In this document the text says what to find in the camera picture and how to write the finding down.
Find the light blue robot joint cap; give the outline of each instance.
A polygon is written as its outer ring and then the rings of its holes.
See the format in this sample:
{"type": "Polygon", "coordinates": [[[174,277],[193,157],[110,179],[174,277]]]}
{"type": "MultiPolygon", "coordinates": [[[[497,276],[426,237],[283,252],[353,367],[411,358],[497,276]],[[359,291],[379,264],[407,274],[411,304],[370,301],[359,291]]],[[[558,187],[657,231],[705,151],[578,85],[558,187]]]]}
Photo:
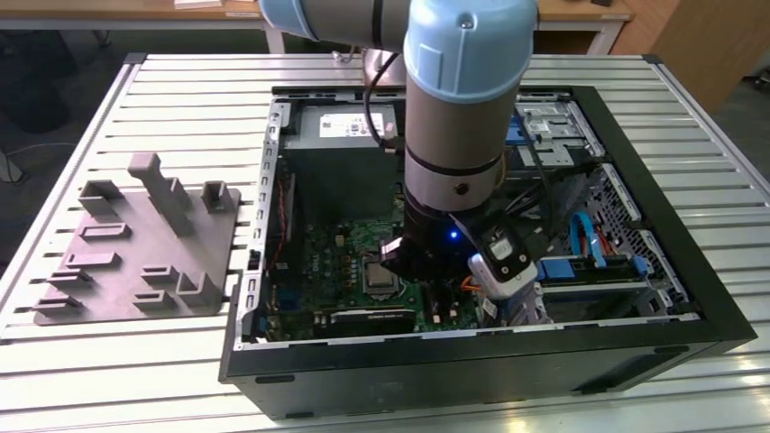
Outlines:
{"type": "Polygon", "coordinates": [[[457,104],[496,99],[530,65],[536,0],[413,0],[405,40],[411,79],[457,104]]]}
{"type": "Polygon", "coordinates": [[[318,41],[305,18],[302,0],[261,0],[265,19],[278,30],[318,41]]]}

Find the green circuit board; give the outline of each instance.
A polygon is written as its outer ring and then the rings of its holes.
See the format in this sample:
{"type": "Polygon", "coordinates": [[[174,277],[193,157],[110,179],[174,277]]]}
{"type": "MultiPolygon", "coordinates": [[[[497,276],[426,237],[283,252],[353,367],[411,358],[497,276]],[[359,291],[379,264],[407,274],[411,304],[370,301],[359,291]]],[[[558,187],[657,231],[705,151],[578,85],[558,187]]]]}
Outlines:
{"type": "Polygon", "coordinates": [[[335,226],[307,225],[303,246],[303,268],[299,309],[279,314],[289,340],[314,339],[313,320],[318,311],[346,309],[411,309],[417,313],[414,332],[478,327],[476,298],[470,293],[457,296],[457,316],[434,323],[426,317],[422,287],[397,278],[398,292],[373,296],[365,291],[365,266],[377,263],[381,241],[394,234],[394,221],[351,221],[335,226]]]}

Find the screw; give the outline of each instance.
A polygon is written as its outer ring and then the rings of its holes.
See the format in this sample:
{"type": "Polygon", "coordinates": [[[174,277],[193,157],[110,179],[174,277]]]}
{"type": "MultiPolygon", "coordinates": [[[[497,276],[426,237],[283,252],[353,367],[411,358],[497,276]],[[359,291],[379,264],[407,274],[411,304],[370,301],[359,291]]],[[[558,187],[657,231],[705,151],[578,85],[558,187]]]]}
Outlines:
{"type": "Polygon", "coordinates": [[[472,188],[469,187],[468,183],[459,183],[458,185],[455,185],[455,193],[459,196],[465,196],[466,194],[469,194],[469,189],[472,188]]]}

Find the motherboard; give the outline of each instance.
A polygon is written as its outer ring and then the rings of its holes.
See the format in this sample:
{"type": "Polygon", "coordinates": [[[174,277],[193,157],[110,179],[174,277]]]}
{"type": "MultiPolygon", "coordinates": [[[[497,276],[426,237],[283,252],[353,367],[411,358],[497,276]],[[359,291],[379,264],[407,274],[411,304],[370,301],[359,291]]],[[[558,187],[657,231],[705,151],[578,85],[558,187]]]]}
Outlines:
{"type": "MultiPolygon", "coordinates": [[[[381,243],[402,230],[399,198],[394,209],[390,220],[306,225],[299,288],[275,286],[275,310],[286,340],[322,336],[331,325],[331,316],[341,312],[357,324],[366,323],[367,317],[378,312],[387,313],[391,317],[385,326],[394,327],[393,333],[403,331],[399,315],[405,324],[414,324],[406,329],[409,332],[478,327],[477,298],[461,290],[461,281],[449,281],[449,288],[435,290],[405,281],[381,266],[381,243]],[[449,299],[439,299],[443,293],[449,299]]],[[[367,327],[359,329],[366,335],[367,327]]],[[[353,329],[346,336],[358,333],[353,329]]]]}

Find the aluminum extrusion table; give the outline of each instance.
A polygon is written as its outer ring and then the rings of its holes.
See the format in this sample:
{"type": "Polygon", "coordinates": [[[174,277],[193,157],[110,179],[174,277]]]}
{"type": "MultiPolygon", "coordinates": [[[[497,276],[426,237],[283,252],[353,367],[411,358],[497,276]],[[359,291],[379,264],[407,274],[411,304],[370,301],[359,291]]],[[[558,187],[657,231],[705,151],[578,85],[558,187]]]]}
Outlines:
{"type": "Polygon", "coordinates": [[[217,381],[227,307],[211,318],[35,326],[31,306],[81,221],[79,187],[113,179],[138,188],[125,170],[131,152],[158,152],[165,174],[187,187],[218,179],[241,189],[233,257],[247,253],[271,87],[291,84],[359,85],[361,61],[155,55],[121,70],[0,282],[0,430],[684,431],[770,423],[770,189],[666,67],[640,57],[536,57],[524,84],[598,88],[760,335],[729,354],[621,394],[277,425],[217,381]]]}

